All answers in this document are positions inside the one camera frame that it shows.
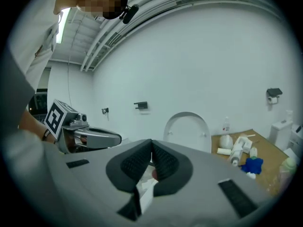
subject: black rubber strip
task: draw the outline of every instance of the black rubber strip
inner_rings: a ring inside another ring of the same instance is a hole
[[[257,209],[257,206],[233,180],[220,182],[218,185],[240,218],[245,217]]]
[[[82,166],[82,165],[85,165],[88,163],[89,163],[89,161],[87,159],[83,159],[83,160],[79,160],[79,161],[67,162],[66,165],[68,166],[68,168],[74,168],[74,167]]]
[[[152,140],[145,140],[107,163],[106,174],[118,190],[134,192],[151,160],[151,142]]]
[[[159,181],[153,189],[154,197],[175,194],[193,174],[193,165],[188,157],[156,140],[152,141],[152,161]]]
[[[137,188],[135,188],[129,202],[118,211],[118,214],[132,221],[136,221],[141,216],[140,195]]]

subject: spray bottle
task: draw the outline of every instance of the spray bottle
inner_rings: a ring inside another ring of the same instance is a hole
[[[226,117],[225,118],[225,122],[223,124],[223,135],[225,134],[229,134],[229,129],[230,129],[231,125],[229,123],[229,118]]]

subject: blue object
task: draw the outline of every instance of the blue object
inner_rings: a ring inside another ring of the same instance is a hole
[[[260,174],[262,169],[261,166],[263,164],[263,159],[261,158],[247,158],[245,165],[241,165],[241,170],[244,172],[251,172],[254,174]]]

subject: toilet lid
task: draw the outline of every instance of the toilet lid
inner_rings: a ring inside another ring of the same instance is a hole
[[[181,112],[172,116],[165,127],[163,140],[211,153],[210,131],[201,116]]]

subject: toilet paper holder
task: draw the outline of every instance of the toilet paper holder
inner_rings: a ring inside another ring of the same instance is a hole
[[[282,95],[282,91],[279,88],[267,89],[267,99],[270,104],[277,104],[278,98]]]

